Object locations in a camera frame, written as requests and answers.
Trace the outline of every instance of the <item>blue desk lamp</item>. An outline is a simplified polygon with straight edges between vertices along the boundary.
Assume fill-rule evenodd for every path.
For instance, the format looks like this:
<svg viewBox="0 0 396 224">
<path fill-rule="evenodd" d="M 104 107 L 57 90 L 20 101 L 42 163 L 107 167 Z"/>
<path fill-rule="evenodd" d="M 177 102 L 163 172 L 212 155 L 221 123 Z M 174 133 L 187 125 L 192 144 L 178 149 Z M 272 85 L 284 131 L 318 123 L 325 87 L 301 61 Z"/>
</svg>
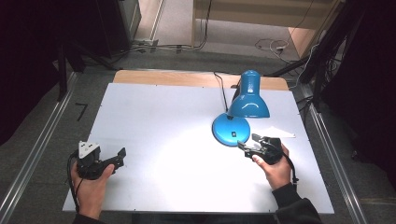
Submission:
<svg viewBox="0 0 396 224">
<path fill-rule="evenodd" d="M 245 118 L 269 117 L 267 104 L 260 97 L 260 74 L 247 70 L 241 76 L 240 94 L 230 109 L 213 121 L 212 132 L 223 145 L 236 147 L 238 141 L 245 143 L 250 136 L 250 126 Z"/>
</svg>

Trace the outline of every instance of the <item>hand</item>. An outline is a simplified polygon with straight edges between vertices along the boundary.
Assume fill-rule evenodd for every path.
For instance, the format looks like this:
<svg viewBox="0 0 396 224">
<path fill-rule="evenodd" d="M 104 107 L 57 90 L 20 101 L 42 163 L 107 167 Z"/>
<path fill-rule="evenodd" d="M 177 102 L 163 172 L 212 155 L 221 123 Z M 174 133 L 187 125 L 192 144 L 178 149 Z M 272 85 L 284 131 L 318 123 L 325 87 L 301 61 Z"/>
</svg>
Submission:
<svg viewBox="0 0 396 224">
<path fill-rule="evenodd" d="M 114 170 L 114 165 L 109 164 L 103 171 L 102 175 L 95 180 L 81 178 L 77 172 L 77 163 L 75 162 L 72 168 L 72 180 L 74 189 L 78 188 L 78 203 L 79 213 L 86 217 L 91 217 L 99 220 L 100 213 L 102 212 L 102 203 L 106 193 L 106 183 Z"/>
<path fill-rule="evenodd" d="M 289 151 L 285 146 L 283 146 L 283 144 L 282 150 L 286 155 L 289 156 Z M 252 159 L 264 170 L 272 190 L 279 189 L 280 187 L 290 183 L 291 168 L 284 156 L 278 163 L 273 165 L 269 165 L 257 155 L 253 155 Z"/>
</svg>

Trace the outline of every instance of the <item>lamp base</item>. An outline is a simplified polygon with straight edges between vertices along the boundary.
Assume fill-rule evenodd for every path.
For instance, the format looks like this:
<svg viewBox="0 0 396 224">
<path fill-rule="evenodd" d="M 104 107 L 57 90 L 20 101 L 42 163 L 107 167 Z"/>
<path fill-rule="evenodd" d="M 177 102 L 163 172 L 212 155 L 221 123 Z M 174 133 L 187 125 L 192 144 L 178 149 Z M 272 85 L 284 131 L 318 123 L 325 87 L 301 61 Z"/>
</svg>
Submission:
<svg viewBox="0 0 396 224">
<path fill-rule="evenodd" d="M 250 136 L 250 126 L 244 118 L 220 114 L 212 124 L 215 138 L 225 146 L 236 147 L 238 141 L 246 142 Z"/>
</svg>

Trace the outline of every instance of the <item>handheld controller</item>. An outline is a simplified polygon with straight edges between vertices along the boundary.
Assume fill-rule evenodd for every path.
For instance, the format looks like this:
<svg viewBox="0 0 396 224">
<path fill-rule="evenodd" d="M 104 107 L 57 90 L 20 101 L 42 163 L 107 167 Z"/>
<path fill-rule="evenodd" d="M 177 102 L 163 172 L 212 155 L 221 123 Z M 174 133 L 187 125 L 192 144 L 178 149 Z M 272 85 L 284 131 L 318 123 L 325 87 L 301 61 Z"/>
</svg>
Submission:
<svg viewBox="0 0 396 224">
<path fill-rule="evenodd" d="M 99 160 L 101 150 L 95 143 L 79 142 L 77 170 L 78 175 L 84 179 L 94 180 L 99 178 L 109 164 L 114 164 L 113 174 L 123 166 L 123 158 L 126 156 L 125 147 L 123 147 L 117 156 L 105 161 Z"/>
<path fill-rule="evenodd" d="M 261 137 L 255 133 L 251 137 L 255 142 L 260 143 L 261 148 L 247 147 L 245 143 L 238 142 L 238 147 L 245 152 L 245 157 L 252 159 L 253 155 L 258 155 L 270 165 L 276 164 L 282 159 L 283 150 L 279 138 Z"/>
</svg>

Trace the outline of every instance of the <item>white tabletop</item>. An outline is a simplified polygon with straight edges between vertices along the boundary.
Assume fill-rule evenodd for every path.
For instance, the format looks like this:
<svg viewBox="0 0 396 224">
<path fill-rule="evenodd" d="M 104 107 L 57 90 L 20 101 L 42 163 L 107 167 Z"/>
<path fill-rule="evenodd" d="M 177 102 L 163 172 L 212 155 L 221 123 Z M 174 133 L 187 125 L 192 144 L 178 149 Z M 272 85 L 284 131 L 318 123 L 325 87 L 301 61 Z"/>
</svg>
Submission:
<svg viewBox="0 0 396 224">
<path fill-rule="evenodd" d="M 235 89 L 225 89 L 231 103 Z M 333 213 L 318 164 L 290 91 L 261 91 L 269 119 L 247 119 L 252 133 L 275 127 L 290 150 L 298 193 L 319 213 Z M 265 174 L 237 147 L 211 132 L 224 112 L 220 88 L 108 85 L 88 142 L 100 144 L 101 160 L 126 148 L 125 165 L 109 178 L 107 211 L 273 213 L 277 209 Z M 247 141 L 249 146 L 254 142 Z M 74 211 L 71 194 L 64 211 Z"/>
</svg>

